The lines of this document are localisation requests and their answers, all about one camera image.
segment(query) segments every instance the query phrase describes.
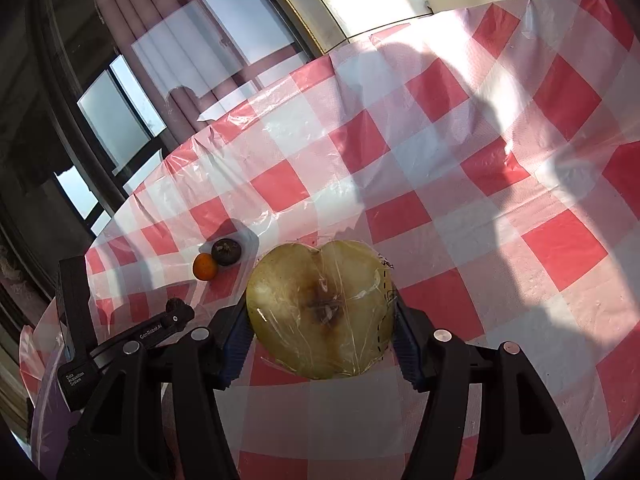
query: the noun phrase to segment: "checkered tablecloth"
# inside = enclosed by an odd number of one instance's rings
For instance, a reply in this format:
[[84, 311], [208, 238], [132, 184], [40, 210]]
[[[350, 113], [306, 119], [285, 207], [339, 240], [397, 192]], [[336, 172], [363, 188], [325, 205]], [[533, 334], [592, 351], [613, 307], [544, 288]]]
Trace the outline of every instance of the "checkered tablecloth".
[[[278, 243], [362, 240], [437, 327], [521, 345], [594, 478], [640, 412], [639, 95], [640, 44], [612, 0], [510, 0], [337, 49], [196, 134], [127, 200], [86, 255], [98, 337], [173, 295], [206, 322]], [[195, 282], [194, 257], [223, 235], [243, 260]], [[46, 323], [22, 338], [32, 389]], [[426, 402], [391, 352], [309, 382], [255, 344], [216, 395], [243, 480], [400, 478]]]

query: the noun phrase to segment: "red and white tablecloth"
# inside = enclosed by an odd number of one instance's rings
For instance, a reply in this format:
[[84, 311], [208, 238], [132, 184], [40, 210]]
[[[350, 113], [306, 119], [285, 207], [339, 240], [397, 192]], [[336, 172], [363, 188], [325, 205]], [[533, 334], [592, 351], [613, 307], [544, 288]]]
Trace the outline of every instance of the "red and white tablecloth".
[[[86, 254], [98, 338], [174, 295], [206, 322], [278, 243], [362, 240], [439, 328], [522, 346], [594, 478], [640, 412], [639, 95], [640, 44], [612, 0], [443, 12], [334, 50], [196, 134], [126, 201]], [[194, 281], [223, 235], [244, 259]], [[52, 311], [23, 333], [32, 391]], [[426, 402], [390, 351], [359, 377], [309, 382], [260, 345], [216, 397], [243, 480], [400, 478]], [[472, 386], [460, 478], [479, 399]]]

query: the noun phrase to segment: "apple skin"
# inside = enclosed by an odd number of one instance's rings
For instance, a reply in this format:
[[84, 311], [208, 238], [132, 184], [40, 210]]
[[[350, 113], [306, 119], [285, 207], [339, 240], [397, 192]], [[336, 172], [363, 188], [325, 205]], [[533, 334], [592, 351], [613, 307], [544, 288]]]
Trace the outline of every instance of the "apple skin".
[[390, 269], [368, 245], [289, 243], [258, 263], [246, 289], [255, 335], [309, 379], [356, 376], [382, 358], [394, 327]]

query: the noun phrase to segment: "orange fruit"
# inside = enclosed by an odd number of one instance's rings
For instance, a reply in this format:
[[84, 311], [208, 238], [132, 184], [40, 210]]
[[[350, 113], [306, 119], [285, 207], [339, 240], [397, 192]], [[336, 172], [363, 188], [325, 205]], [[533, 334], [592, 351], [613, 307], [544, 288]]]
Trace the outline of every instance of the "orange fruit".
[[200, 253], [193, 261], [193, 275], [202, 282], [213, 280], [218, 273], [218, 264], [211, 254]]

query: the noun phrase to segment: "metal bolt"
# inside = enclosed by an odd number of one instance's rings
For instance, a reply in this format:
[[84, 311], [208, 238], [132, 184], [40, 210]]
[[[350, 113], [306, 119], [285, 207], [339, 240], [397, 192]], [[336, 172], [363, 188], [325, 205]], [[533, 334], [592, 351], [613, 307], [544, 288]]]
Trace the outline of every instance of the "metal bolt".
[[203, 341], [207, 337], [209, 337], [209, 330], [207, 330], [203, 326], [191, 332], [191, 339], [193, 339], [194, 341]]
[[135, 354], [138, 350], [140, 350], [140, 343], [137, 341], [127, 341], [122, 345], [122, 351], [126, 355]]
[[507, 354], [516, 355], [518, 352], [520, 352], [520, 346], [512, 341], [507, 341], [504, 345], [502, 345], [502, 347], [504, 348], [504, 351], [507, 352]]
[[444, 330], [442, 328], [436, 330], [433, 333], [433, 336], [438, 341], [442, 341], [443, 343], [446, 343], [447, 341], [451, 341], [451, 332], [449, 332], [449, 330]]

